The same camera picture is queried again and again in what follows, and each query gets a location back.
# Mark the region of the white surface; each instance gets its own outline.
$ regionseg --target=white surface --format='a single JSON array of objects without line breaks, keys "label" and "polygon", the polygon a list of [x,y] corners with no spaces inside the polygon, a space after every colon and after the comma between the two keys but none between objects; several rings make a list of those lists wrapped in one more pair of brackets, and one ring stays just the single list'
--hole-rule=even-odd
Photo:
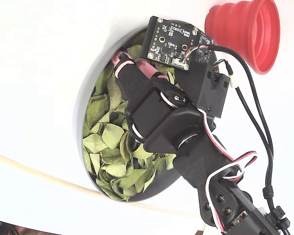
[{"label": "white surface", "polygon": [[[151,15],[204,29],[206,13],[216,2],[228,1],[0,1],[0,154],[94,189],[78,155],[72,122],[79,88],[91,65],[99,63],[102,45],[147,24]],[[269,74],[254,75],[254,80],[274,141],[275,204],[288,213],[294,233],[294,0],[276,0],[276,4],[281,20],[278,58]],[[242,76],[241,90],[252,106],[243,70],[229,61],[236,75]],[[255,206],[267,208],[261,193],[266,154],[233,90],[215,134],[236,156],[248,150],[259,153],[240,185],[253,196]],[[144,203],[199,212],[196,190],[182,179]],[[142,234],[192,235],[198,228],[196,219],[99,200],[0,163],[2,221],[59,234],[117,230],[135,234],[138,225],[132,218],[144,225]],[[133,230],[123,230],[129,223]]]}]

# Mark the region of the green leaf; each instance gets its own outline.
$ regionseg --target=green leaf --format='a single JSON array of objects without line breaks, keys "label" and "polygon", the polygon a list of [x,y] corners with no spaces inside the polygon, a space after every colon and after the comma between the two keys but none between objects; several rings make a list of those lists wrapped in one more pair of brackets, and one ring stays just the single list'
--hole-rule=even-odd
[{"label": "green leaf", "polygon": [[115,110],[121,103],[122,94],[119,86],[116,83],[116,78],[114,75],[112,75],[109,79],[107,87],[110,97],[110,110]]},{"label": "green leaf", "polygon": [[126,173],[125,165],[104,165],[101,169],[107,171],[110,175],[115,177],[122,177]]},{"label": "green leaf", "polygon": [[86,111],[86,119],[88,126],[92,128],[105,114],[108,110],[107,99],[96,100],[91,103]]},{"label": "green leaf", "polygon": [[127,151],[129,152],[130,156],[132,156],[131,134],[130,133],[128,133],[128,135],[126,136],[125,145],[126,145]]},{"label": "green leaf", "polygon": [[120,180],[121,180],[121,179],[113,180],[113,181],[110,182],[110,184],[111,184],[111,188],[112,188],[112,190],[113,190],[113,191],[114,191],[114,192],[115,192],[120,198],[122,198],[123,200],[125,200],[127,196],[125,196],[125,195],[123,194],[123,190],[119,189],[119,186],[118,186]]},{"label": "green leaf", "polygon": [[152,161],[148,160],[147,162],[147,170],[144,174],[138,179],[135,183],[135,188],[137,192],[141,192],[145,186],[145,183],[150,179],[150,177],[154,174],[154,169],[152,165]]},{"label": "green leaf", "polygon": [[90,133],[91,134],[99,134],[100,130],[103,128],[103,124],[102,123],[97,123],[91,130]]},{"label": "green leaf", "polygon": [[122,103],[122,104],[120,104],[120,105],[118,106],[118,108],[117,108],[114,112],[119,113],[119,114],[123,114],[123,115],[124,115],[124,113],[125,113],[125,108],[126,108],[126,107],[127,107],[127,101],[124,102],[124,103]]},{"label": "green leaf", "polygon": [[174,85],[175,84],[175,79],[174,79],[172,73],[168,72],[168,76],[169,76],[170,83]]},{"label": "green leaf", "polygon": [[117,125],[117,126],[122,126],[122,123],[125,120],[125,116],[123,114],[119,114],[119,117],[117,120],[114,120],[112,123]]},{"label": "green leaf", "polygon": [[151,178],[144,184],[143,192],[145,192],[146,188],[152,183],[153,179],[155,178],[155,175],[156,175],[156,171],[154,170],[154,173],[151,176]]},{"label": "green leaf", "polygon": [[107,179],[106,175],[104,175],[104,173],[106,173],[102,168],[99,171],[99,175],[98,177],[106,184],[110,185],[110,179]]},{"label": "green leaf", "polygon": [[84,120],[84,127],[83,127],[83,138],[89,136],[89,131],[90,131],[90,129],[89,129],[89,126],[87,124],[87,120],[85,119]]},{"label": "green leaf", "polygon": [[101,151],[101,157],[105,164],[123,165],[124,160],[119,149],[105,148]]},{"label": "green leaf", "polygon": [[153,162],[153,168],[155,168],[155,171],[158,172],[158,174],[161,173],[163,169],[163,163],[166,161],[165,158],[158,158]]},{"label": "green leaf", "polygon": [[113,64],[109,63],[103,69],[103,71],[99,75],[99,78],[95,84],[96,91],[94,95],[102,94],[104,90],[107,88],[107,82],[112,76],[113,68],[114,68]]},{"label": "green leaf", "polygon": [[142,45],[144,41],[146,31],[143,31],[135,36],[132,41],[132,45]]},{"label": "green leaf", "polygon": [[130,163],[127,163],[126,166],[126,174],[124,175],[124,177],[128,177],[130,176],[134,171],[134,162],[133,162],[133,158],[131,158]]},{"label": "green leaf", "polygon": [[93,163],[94,169],[95,169],[95,173],[96,175],[99,174],[99,170],[100,170],[100,154],[99,153],[91,153],[90,155],[90,160]]},{"label": "green leaf", "polygon": [[173,168],[173,159],[176,157],[174,153],[168,153],[166,154],[166,164],[167,164],[167,170],[170,170]]},{"label": "green leaf", "polygon": [[91,134],[83,139],[83,145],[88,148],[92,153],[98,153],[105,149],[107,145],[103,142],[98,134]]},{"label": "green leaf", "polygon": [[99,186],[99,188],[106,188],[108,190],[111,190],[110,184],[107,182],[102,181],[101,179],[96,179],[96,184]]},{"label": "green leaf", "polygon": [[127,197],[132,197],[136,195],[136,188],[135,186],[131,186],[129,188],[123,189],[123,194]]},{"label": "green leaf", "polygon": [[102,139],[109,148],[115,149],[118,147],[123,134],[124,130],[121,127],[109,123],[102,133]]},{"label": "green leaf", "polygon": [[167,75],[168,72],[174,74],[174,68],[171,68],[171,67],[168,67],[168,66],[165,66],[163,64],[160,64],[160,63],[155,63],[156,64],[156,69],[161,72],[162,74],[164,75]]},{"label": "green leaf", "polygon": [[85,147],[83,147],[83,150],[84,150],[84,159],[85,159],[86,168],[87,168],[88,172],[93,173],[92,164],[91,164],[91,161],[90,161],[89,154],[88,154]]},{"label": "green leaf", "polygon": [[119,196],[117,196],[113,191],[108,190],[106,188],[102,188],[102,191],[105,192],[105,194],[107,194],[111,199],[115,200],[115,201],[122,201],[123,198],[120,198]]},{"label": "green leaf", "polygon": [[144,159],[137,159],[138,161],[138,164],[141,166],[141,167],[144,167],[145,166],[145,160]]},{"label": "green leaf", "polygon": [[130,176],[121,178],[119,187],[125,189],[134,185],[140,177],[146,172],[145,169],[133,169],[133,172]]},{"label": "green leaf", "polygon": [[128,131],[127,121],[126,119],[122,122],[122,128]]},{"label": "green leaf", "polygon": [[100,94],[100,95],[95,95],[95,96],[92,96],[90,97],[90,102],[93,103],[94,101],[97,101],[97,100],[102,100],[102,99],[108,99],[108,95],[107,94]]},{"label": "green leaf", "polygon": [[126,137],[127,135],[129,135],[129,132],[125,132],[122,135],[121,141],[120,141],[120,152],[121,152],[121,156],[124,160],[124,162],[128,162],[131,158],[130,153],[128,152],[127,148],[126,148]]},{"label": "green leaf", "polygon": [[144,150],[143,144],[141,144],[134,152],[133,156],[138,159],[147,159],[149,158],[153,153],[148,153]]},{"label": "green leaf", "polygon": [[134,45],[127,49],[127,53],[132,57],[133,60],[136,60],[140,57],[142,50],[142,45]]}]

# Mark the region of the black circuit board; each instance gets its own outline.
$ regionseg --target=black circuit board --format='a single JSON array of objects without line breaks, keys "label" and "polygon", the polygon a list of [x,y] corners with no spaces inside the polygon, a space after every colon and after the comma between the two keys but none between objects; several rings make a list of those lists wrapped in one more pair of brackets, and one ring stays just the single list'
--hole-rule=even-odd
[{"label": "black circuit board", "polygon": [[141,57],[188,70],[190,62],[209,63],[210,50],[199,48],[186,60],[185,55],[195,46],[209,45],[212,39],[189,23],[168,21],[151,17],[144,41]]}]

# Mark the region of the wire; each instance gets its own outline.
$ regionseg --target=wire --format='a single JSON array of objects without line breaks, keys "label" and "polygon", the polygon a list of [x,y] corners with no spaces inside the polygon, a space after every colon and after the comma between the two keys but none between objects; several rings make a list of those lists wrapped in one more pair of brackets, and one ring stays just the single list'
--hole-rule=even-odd
[{"label": "wire", "polygon": [[[249,80],[249,84],[250,84],[250,87],[251,87],[251,91],[252,91],[252,94],[253,94],[253,97],[254,97],[254,101],[255,101],[255,104],[256,104],[256,107],[257,107],[257,111],[258,111],[258,114],[259,114],[259,117],[261,119],[261,122],[263,124],[263,127],[265,129],[265,133],[266,133],[266,136],[267,138],[265,137],[262,129],[260,128],[258,122],[256,121],[255,117],[253,116],[252,112],[250,111],[244,97],[243,97],[243,94],[240,90],[240,88],[236,88],[236,92],[248,114],[248,116],[250,117],[251,121],[253,122],[254,126],[256,127],[263,143],[264,143],[264,146],[266,148],[266,151],[267,151],[267,155],[268,155],[268,160],[269,160],[269,163],[268,163],[268,168],[267,168],[267,173],[266,173],[266,180],[265,180],[265,184],[266,184],[266,187],[271,187],[271,183],[272,183],[272,171],[273,171],[273,143],[272,143],[272,138],[271,138],[271,134],[270,134],[270,131],[269,131],[269,127],[267,125],[267,122],[266,122],[266,119],[264,117],[264,114],[262,112],[262,109],[261,109],[261,106],[260,106],[260,102],[259,102],[259,99],[258,99],[258,95],[257,95],[257,92],[256,92],[256,87],[255,87],[255,84],[254,84],[254,81],[253,81],[253,78],[252,78],[252,75],[251,75],[251,72],[249,70],[249,67],[248,65],[246,64],[245,60],[235,51],[227,48],[227,47],[222,47],[222,46],[216,46],[216,45],[209,45],[208,46],[209,49],[211,50],[215,50],[215,51],[221,51],[221,52],[225,52],[227,54],[230,54],[232,55],[234,58],[236,58],[240,64],[243,66],[246,74],[247,74],[247,77],[248,77],[248,80]],[[268,203],[268,207],[270,209],[270,211],[273,211],[275,209],[274,207],[274,203],[273,203],[273,198],[272,197],[269,197],[267,198],[267,203]],[[289,235],[289,231],[286,229],[286,230],[282,230],[283,234],[284,235]]]},{"label": "wire", "polygon": [[217,229],[220,231],[220,232],[224,232],[224,227],[220,221],[220,218],[218,216],[218,213],[216,211],[216,208],[214,207],[213,203],[212,203],[212,199],[211,199],[211,196],[210,196],[210,191],[209,191],[209,185],[210,185],[210,181],[211,179],[216,176],[217,174],[219,174],[220,172],[222,172],[223,170],[225,169],[228,169],[232,166],[235,166],[237,165],[240,161],[242,161],[244,158],[248,157],[248,156],[251,156],[251,160],[246,164],[246,166],[250,165],[252,162],[254,162],[256,159],[257,159],[257,156],[255,155],[256,152],[255,151],[251,151],[251,152],[247,152],[245,154],[243,154],[242,156],[240,156],[238,159],[234,160],[233,162],[219,168],[218,170],[214,171],[213,173],[211,173],[208,178],[207,178],[207,181],[206,181],[206,184],[205,184],[205,192],[206,192],[206,196],[207,196],[207,199],[208,199],[208,203],[210,205],[210,208],[211,208],[211,212],[212,212],[212,216],[213,216],[213,219],[214,219],[214,222],[215,222],[215,225],[217,227]]},{"label": "wire", "polygon": [[[227,158],[229,158],[229,160],[231,161],[230,164],[233,164],[233,163],[234,163],[234,164],[231,165],[231,166],[238,165],[239,168],[240,168],[241,173],[240,173],[239,175],[236,175],[236,176],[230,176],[230,177],[228,177],[228,180],[230,180],[230,181],[235,181],[235,180],[240,179],[240,178],[243,176],[244,172],[245,172],[245,167],[249,166],[249,165],[250,165],[251,163],[253,163],[256,159],[252,159],[253,161],[249,161],[249,162],[245,165],[245,167],[243,167],[243,169],[242,169],[241,166],[238,164],[238,162],[239,162],[240,160],[242,160],[243,158],[245,158],[245,157],[251,155],[251,154],[257,154],[257,153],[256,153],[255,151],[250,151],[250,152],[247,152],[247,153],[245,153],[244,155],[240,156],[238,159],[234,160],[234,159],[228,154],[228,152],[226,151],[226,149],[225,149],[225,148],[224,148],[224,147],[223,147],[223,146],[222,146],[222,145],[221,145],[221,144],[215,139],[214,135],[212,134],[212,132],[211,132],[209,126],[208,126],[208,121],[207,121],[207,114],[206,114],[206,112],[205,112],[204,110],[202,110],[202,109],[198,109],[198,110],[203,114],[204,127],[205,127],[206,133],[208,134],[208,137],[209,137],[209,139],[211,140],[211,142],[215,145],[215,147],[216,147],[216,148],[217,148],[222,154],[224,154]],[[210,179],[208,178],[207,181],[206,181],[206,187],[205,187],[206,197],[207,197],[207,199],[208,199],[208,202],[209,202],[210,208],[212,209],[212,215],[213,215],[213,219],[214,219],[215,225],[217,226],[217,228],[219,229],[219,231],[224,232],[224,227],[223,227],[223,225],[222,225],[222,223],[221,223],[221,221],[220,221],[220,217],[219,217],[219,215],[218,215],[218,213],[217,213],[217,211],[216,211],[216,209],[215,209],[215,207],[214,207],[214,205],[213,205],[213,203],[212,203],[211,196],[210,196],[210,192],[209,192],[209,184],[210,184],[210,180],[211,180],[211,178],[210,178]]]},{"label": "wire", "polygon": [[225,52],[227,54],[232,55],[243,66],[243,68],[244,68],[244,70],[245,70],[245,72],[247,74],[248,80],[249,80],[249,84],[250,84],[251,91],[252,91],[252,94],[253,94],[253,97],[254,97],[254,100],[255,100],[257,111],[258,111],[258,114],[260,116],[260,120],[261,120],[261,122],[262,122],[262,124],[264,126],[265,133],[266,133],[266,136],[268,138],[268,144],[269,144],[270,150],[271,150],[272,155],[273,155],[273,143],[272,143],[271,134],[270,134],[270,131],[269,131],[269,128],[268,128],[266,119],[264,117],[263,111],[262,111],[261,106],[260,106],[260,102],[259,102],[259,99],[258,99],[258,95],[257,95],[257,91],[256,91],[254,80],[252,78],[251,72],[250,72],[250,70],[248,68],[248,65],[246,64],[245,60],[237,52],[235,52],[232,49],[229,49],[227,47],[216,46],[216,45],[209,45],[208,48],[211,49],[211,50],[221,51],[221,52]]},{"label": "wire", "polygon": [[209,139],[212,141],[212,143],[215,145],[215,147],[221,153],[223,153],[227,158],[229,158],[231,161],[233,161],[234,159],[230,156],[230,154],[227,152],[227,150],[216,140],[216,138],[212,134],[212,132],[211,132],[211,130],[209,128],[209,125],[208,125],[206,112],[204,110],[202,110],[202,109],[198,109],[198,110],[203,114],[204,127],[205,127],[205,130],[206,130],[207,134],[208,134]]}]

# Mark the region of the connector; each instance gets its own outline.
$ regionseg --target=connector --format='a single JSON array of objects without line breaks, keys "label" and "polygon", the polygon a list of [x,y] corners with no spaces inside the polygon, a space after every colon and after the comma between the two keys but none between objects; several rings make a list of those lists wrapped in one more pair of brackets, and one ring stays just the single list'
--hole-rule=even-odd
[{"label": "connector", "polygon": [[239,80],[234,75],[230,75],[230,86],[232,88],[238,88],[239,87]]}]

